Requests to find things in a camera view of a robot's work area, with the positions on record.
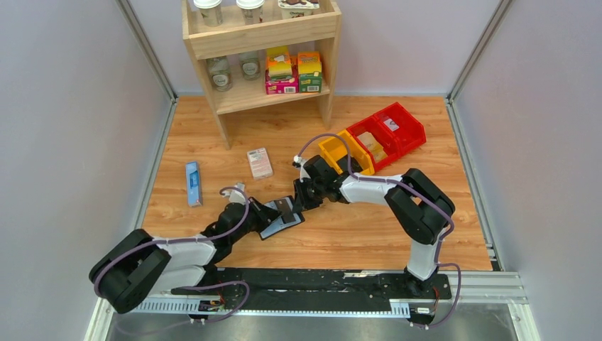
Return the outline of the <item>black leather card holder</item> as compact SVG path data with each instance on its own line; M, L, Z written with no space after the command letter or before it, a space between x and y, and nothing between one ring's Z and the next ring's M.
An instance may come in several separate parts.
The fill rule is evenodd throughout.
M290 227L302 224L305 221L301 212L293 212L294 199L292 196L286 196L277 200L272 200L265 204L270 209L280 212L280 216L271 222L262 232L260 238L265 240L273 235L282 232Z

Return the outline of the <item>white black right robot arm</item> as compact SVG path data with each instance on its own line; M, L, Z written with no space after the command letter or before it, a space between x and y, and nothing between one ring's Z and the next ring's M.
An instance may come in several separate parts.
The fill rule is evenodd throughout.
M455 205L422 171L411 168L395 176L338 173L321 156L296 156L292 164L300 171L293 183L296 212L318 208L324 200L387 206L412 240L405 270L422 282L437 272L440 244L452 230Z

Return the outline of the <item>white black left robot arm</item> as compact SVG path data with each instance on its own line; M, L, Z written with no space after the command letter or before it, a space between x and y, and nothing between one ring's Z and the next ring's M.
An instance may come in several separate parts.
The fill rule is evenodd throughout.
M261 239L275 234L276 223L291 213L289 197L262 204L230 202L199 235L183 239L152 237L136 229L122 239L89 272L97 295L117 313L128 313L149 295L201 283L233 245L251 232Z

